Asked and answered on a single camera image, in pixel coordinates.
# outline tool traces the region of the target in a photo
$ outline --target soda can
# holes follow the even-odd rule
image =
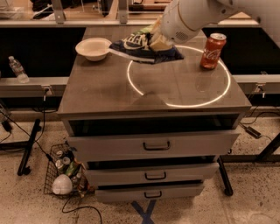
[[[200,66],[205,69],[215,69],[221,55],[221,49],[227,43],[226,35],[222,33],[212,33],[207,39],[202,53]]]

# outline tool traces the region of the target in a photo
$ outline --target floor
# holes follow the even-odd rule
[[[257,109],[244,123],[253,122],[262,109]],[[233,154],[260,152],[280,131],[280,110],[258,117],[252,127],[264,135],[254,139],[241,127],[233,146]],[[28,133],[36,118],[43,121],[43,114],[33,111],[12,111],[11,119]],[[12,135],[5,141],[23,141],[28,136],[14,123]],[[0,126],[0,139],[8,133]],[[63,144],[67,133],[55,113],[45,114],[45,129],[38,140],[42,149],[49,152],[52,146]],[[160,199],[152,201],[127,201],[103,204],[93,194],[84,198],[71,198],[65,211],[77,207],[91,207],[62,213],[67,198],[44,194],[47,158],[34,144],[28,165],[29,175],[18,176],[18,166],[23,155],[18,152],[0,152],[0,223],[4,224],[57,224],[101,223],[96,210],[101,213],[102,223],[143,224],[277,224],[280,223],[280,172],[279,164],[225,164],[234,188],[234,195],[224,194],[224,185],[217,171],[205,182],[205,189],[194,198]]]

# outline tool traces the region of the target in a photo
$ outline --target black handle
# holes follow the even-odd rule
[[[163,196],[161,191],[159,191],[159,195],[155,195],[155,196],[148,196],[146,192],[143,195],[145,196],[146,199],[155,199],[155,198],[160,198],[161,196]]]
[[[164,146],[164,147],[147,147],[147,144],[146,143],[143,143],[143,148],[146,150],[146,151],[168,151],[170,148],[171,148],[171,144],[170,142],[168,141],[167,142],[167,145]]]
[[[147,180],[160,180],[160,179],[166,179],[166,172],[164,172],[164,176],[163,176],[163,177],[160,177],[160,178],[149,178],[149,177],[148,177],[148,174],[147,174],[147,173],[145,173],[145,178],[146,178]]]

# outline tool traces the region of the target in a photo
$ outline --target white robotic arm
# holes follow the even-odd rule
[[[201,28],[238,12],[250,15],[280,46],[280,0],[173,0],[164,11],[161,32],[181,44]]]

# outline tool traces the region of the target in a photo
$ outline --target clear bottle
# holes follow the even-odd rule
[[[23,66],[20,64],[20,62],[15,59],[13,56],[9,57],[9,65],[13,73],[17,76],[17,80],[20,83],[26,83],[29,81],[28,75],[26,74]]]

